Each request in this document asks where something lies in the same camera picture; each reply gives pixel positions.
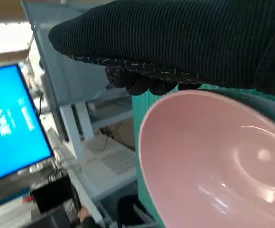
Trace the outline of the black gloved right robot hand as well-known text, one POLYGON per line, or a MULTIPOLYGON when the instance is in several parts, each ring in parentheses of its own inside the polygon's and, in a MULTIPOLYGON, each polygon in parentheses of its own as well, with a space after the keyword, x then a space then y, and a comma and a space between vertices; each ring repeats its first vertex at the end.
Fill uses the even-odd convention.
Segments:
POLYGON ((275 0, 116 0, 48 37, 130 95, 204 84, 275 95, 275 0))

